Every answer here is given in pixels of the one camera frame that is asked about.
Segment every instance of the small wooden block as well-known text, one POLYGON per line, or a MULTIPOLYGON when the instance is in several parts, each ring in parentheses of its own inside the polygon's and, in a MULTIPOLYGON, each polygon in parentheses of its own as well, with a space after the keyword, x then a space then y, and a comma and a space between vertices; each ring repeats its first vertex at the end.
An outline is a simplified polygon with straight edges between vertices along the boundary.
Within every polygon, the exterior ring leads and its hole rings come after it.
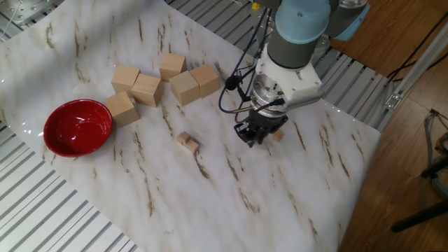
POLYGON ((169 79, 171 91, 182 106, 189 104, 201 97, 199 84, 189 71, 169 79))
POLYGON ((123 127, 140 119, 137 110, 125 91, 106 98, 106 105, 119 127, 123 127))
POLYGON ((187 61, 183 55, 165 53, 159 67, 162 81, 169 81, 170 78, 187 71, 187 61))
POLYGON ((187 132, 182 132, 177 136, 177 141, 186 146, 189 141, 191 141, 191 136, 187 132))
POLYGON ((282 132, 280 129, 277 130, 277 132, 274 133, 274 135, 272 136, 272 138, 273 138, 275 141, 280 142, 281 139, 283 138, 283 132, 282 132))
POLYGON ((187 148, 193 153, 196 154, 196 152, 199 150, 199 144, 197 144, 193 140, 189 140, 187 143, 187 148))
POLYGON ((140 74, 140 69, 127 66, 117 66, 111 83, 115 93, 126 91, 127 95, 132 98, 131 89, 135 80, 140 74))
POLYGON ((135 102, 157 107, 163 95, 162 80, 140 73, 131 92, 135 102))
POLYGON ((219 90, 219 76, 209 64, 203 64, 190 71, 190 73, 199 83, 201 98, 219 90))

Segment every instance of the black wire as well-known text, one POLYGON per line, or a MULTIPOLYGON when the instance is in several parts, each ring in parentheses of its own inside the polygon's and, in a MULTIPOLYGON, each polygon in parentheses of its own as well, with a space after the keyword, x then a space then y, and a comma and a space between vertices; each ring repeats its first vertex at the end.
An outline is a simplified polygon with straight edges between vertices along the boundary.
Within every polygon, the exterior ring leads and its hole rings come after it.
MULTIPOLYGON (((267 28, 268 28, 268 25, 269 25, 269 21, 270 21, 270 19, 271 19, 271 14, 272 14, 272 10, 269 10, 269 13, 267 14, 267 19, 266 19, 265 31, 264 31, 264 33, 263 33, 263 39, 262 39, 261 42, 259 43, 260 46, 258 47, 258 53, 257 53, 257 55, 255 55, 255 58, 256 58, 256 59, 261 55, 261 52, 263 51, 263 47, 264 47, 264 45, 265 45, 265 40, 266 40, 266 38, 267 38, 268 36, 271 35, 271 33, 269 33, 269 35, 266 35, 266 33, 267 33, 267 28)), ((245 73, 245 74, 242 76, 242 78, 245 78, 245 77, 246 77, 247 75, 249 75, 253 70, 255 70, 255 67, 253 67, 250 71, 248 71, 247 73, 245 73)), ((253 81, 253 77, 254 77, 254 76, 255 76, 255 72, 252 73, 251 81, 249 82, 249 85, 247 86, 246 92, 244 93, 244 96, 245 96, 245 97, 247 97, 247 94, 249 93, 249 90, 251 89, 251 85, 252 85, 252 81, 253 81)), ((243 103, 244 103, 244 101, 241 101, 241 103, 239 104, 238 109, 240 109, 240 108, 243 106, 243 103)), ((244 122, 244 120, 242 120, 241 122, 238 121, 238 115, 239 115, 239 113, 236 113, 236 114, 235 114, 235 122, 236 122, 236 123, 242 123, 242 122, 244 122)))
MULTIPOLYGON (((252 72, 252 77, 251 77, 251 81, 249 82, 249 85, 247 86, 246 92, 244 93, 245 96, 247 96, 247 94, 249 93, 249 90, 251 89, 252 86, 252 81, 253 81, 253 77, 255 77, 255 72, 252 72)), ((238 109, 240 109, 243 106, 244 101, 241 101, 241 103, 239 104, 238 109)), ((245 119, 243 119, 242 121, 238 121, 238 115, 239 113, 235 114, 235 122, 236 123, 242 123, 245 121, 245 119)))
POLYGON ((408 63, 413 58, 413 56, 415 56, 417 51, 420 50, 420 48, 423 46, 423 44, 429 39, 431 34, 437 29, 437 27, 439 27, 440 24, 442 24, 443 20, 445 20, 445 18, 447 18, 447 17, 448 17, 448 12, 446 12, 445 15, 443 15, 443 17, 440 18, 440 20, 434 25, 434 27, 429 31, 429 33, 426 35, 426 37, 415 48, 414 52, 411 53, 411 55, 406 59, 406 61, 398 69, 395 70, 395 73, 392 74, 392 77, 389 78, 388 83, 390 83, 398 75, 398 73, 400 73, 400 71, 405 68, 406 63, 408 63))
POLYGON ((257 108, 254 112, 259 112, 270 106, 283 105, 283 104, 285 104, 285 101, 283 99, 276 99, 275 101, 271 101, 270 103, 263 105, 260 108, 257 108))
MULTIPOLYGON (((252 46, 252 42, 253 42, 253 40, 254 40, 254 38, 255 38, 257 32, 258 32, 258 29, 259 29, 260 26, 261 26, 261 23, 262 23, 262 21, 263 21, 265 15, 266 15, 266 12, 267 12, 267 8, 263 11, 263 13, 262 13, 262 17, 260 18, 260 21, 258 22, 257 27, 255 28, 255 31, 254 31, 254 33, 252 34, 251 40, 249 41, 249 43, 248 43, 248 45, 246 46, 246 48, 243 50, 243 55, 239 58, 239 61, 238 61, 237 65, 236 65, 235 69, 234 69, 233 72, 232 72, 232 76, 234 76, 234 75, 238 72, 238 67, 239 67, 239 65, 240 65, 241 62, 243 61, 244 56, 246 55, 246 53, 247 53, 247 51, 249 50, 249 48, 252 46)), ((255 70, 255 67, 253 67, 251 70, 247 71, 247 72, 241 77, 241 79, 244 79, 246 76, 248 76, 248 75, 249 75, 252 71, 254 71, 254 70, 255 70)), ((220 94, 220 96, 219 96, 219 100, 218 100, 218 107, 219 107, 219 109, 220 109, 222 112, 224 112, 224 113, 236 113, 236 114, 238 114, 238 113, 239 113, 239 112, 237 112, 238 110, 229 111, 229 110, 226 110, 226 109, 224 109, 224 108, 222 107, 221 102, 222 102, 222 100, 223 100, 223 95, 224 95, 224 92, 225 92, 225 91, 226 91, 226 88, 224 87, 224 88, 223 88, 223 91, 221 91, 221 94, 220 94)))
MULTIPOLYGON (((441 56, 440 59, 438 59, 437 61, 435 61, 434 63, 432 63, 432 64, 428 67, 427 70, 432 69, 433 67, 437 66, 437 64, 441 63, 441 62, 442 62, 444 59, 446 59, 447 57, 448 57, 448 52, 446 52, 443 56, 441 56)), ((410 67, 410 66, 412 66, 413 64, 415 64, 415 62, 409 64, 409 65, 406 66, 406 67, 410 67)), ((399 79, 392 80, 392 81, 395 82, 395 81, 402 81, 402 80, 403 80, 403 78, 399 78, 399 79)))
POLYGON ((247 69, 247 68, 249 68, 249 67, 253 67, 253 66, 242 67, 242 68, 238 69, 238 71, 245 70, 245 69, 247 69))
POLYGON ((237 72, 239 65, 241 64, 241 62, 242 62, 243 59, 244 59, 244 56, 246 55, 247 51, 248 51, 249 48, 251 47, 252 41, 253 41, 253 39, 255 38, 255 36, 257 35, 258 29, 260 28, 260 25, 261 25, 261 22, 263 21, 263 18, 264 18, 265 15, 266 15, 266 11, 267 11, 267 8, 263 11, 263 14, 261 15, 260 21, 259 21, 258 24, 257 24, 257 28, 255 28, 255 31, 254 31, 254 33, 252 34, 251 40, 249 41, 247 47, 244 49, 244 51, 243 51, 243 55, 239 58, 239 61, 238 61, 237 65, 235 66, 235 69, 234 69, 233 72, 232 72, 232 76, 234 76, 235 73, 237 72))

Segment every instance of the wooden floor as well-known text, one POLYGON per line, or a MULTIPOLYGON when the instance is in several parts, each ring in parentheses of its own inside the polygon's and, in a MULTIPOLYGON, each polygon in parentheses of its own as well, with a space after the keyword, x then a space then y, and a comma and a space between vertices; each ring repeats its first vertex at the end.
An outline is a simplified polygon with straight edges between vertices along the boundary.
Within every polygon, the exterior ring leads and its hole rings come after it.
MULTIPOLYGON (((437 2, 427 4, 439 6, 435 13, 441 14, 446 4, 437 2)), ((431 181, 419 176, 427 168, 423 122, 432 108, 448 116, 448 60, 422 76, 385 129, 339 251, 448 251, 448 214, 398 234, 390 231, 394 222, 442 201, 431 181)), ((434 121, 434 139, 447 131, 434 121)), ((441 179, 448 183, 448 172, 441 179)))
POLYGON ((369 0, 369 3, 372 8, 358 33, 348 42, 332 41, 332 46, 384 76, 401 66, 448 11, 446 0, 369 0))

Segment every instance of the white cable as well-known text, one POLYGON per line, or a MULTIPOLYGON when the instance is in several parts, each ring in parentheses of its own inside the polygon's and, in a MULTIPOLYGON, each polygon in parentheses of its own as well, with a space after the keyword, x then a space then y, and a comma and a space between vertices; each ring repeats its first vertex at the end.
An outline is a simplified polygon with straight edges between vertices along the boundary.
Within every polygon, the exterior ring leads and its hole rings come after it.
POLYGON ((3 30, 3 34, 0 36, 0 41, 1 41, 1 39, 3 38, 3 36, 5 36, 6 31, 7 31, 8 28, 9 28, 9 25, 13 22, 13 19, 15 18, 15 14, 17 14, 17 11, 18 11, 19 8, 20 8, 20 4, 22 4, 22 0, 19 0, 19 5, 18 5, 17 8, 15 9, 15 12, 14 12, 14 14, 13 14, 13 17, 9 20, 8 24, 6 25, 5 29, 3 30))
POLYGON ((232 2, 238 4, 239 7, 242 7, 242 6, 243 6, 243 3, 242 3, 242 2, 239 2, 239 1, 237 1, 237 0, 232 0, 232 2))

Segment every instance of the white marble tabletop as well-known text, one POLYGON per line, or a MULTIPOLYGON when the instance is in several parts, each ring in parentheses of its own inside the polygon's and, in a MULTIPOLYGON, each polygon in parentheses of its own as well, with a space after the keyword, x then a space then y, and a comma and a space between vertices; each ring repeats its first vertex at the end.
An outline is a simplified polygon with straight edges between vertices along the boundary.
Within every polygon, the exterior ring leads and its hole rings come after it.
POLYGON ((223 78, 242 53, 163 0, 66 0, 0 45, 0 120, 145 251, 336 251, 380 134, 323 100, 288 114, 281 143, 249 148, 218 92, 180 107, 164 83, 159 107, 138 106, 141 119, 97 152, 46 148, 54 109, 104 102, 118 64, 159 76, 168 52, 223 78), (176 142, 183 131, 197 156, 176 142))

